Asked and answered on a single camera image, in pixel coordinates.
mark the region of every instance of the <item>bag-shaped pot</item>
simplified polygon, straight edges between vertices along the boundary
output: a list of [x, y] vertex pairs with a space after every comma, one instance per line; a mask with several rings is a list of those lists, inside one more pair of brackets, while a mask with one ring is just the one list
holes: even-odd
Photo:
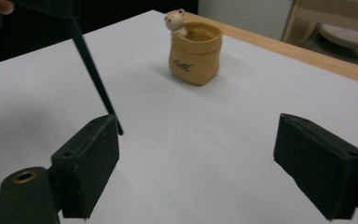
[[170, 70], [182, 80], [204, 85], [219, 70], [222, 31], [203, 22], [185, 23], [187, 35], [172, 34]]

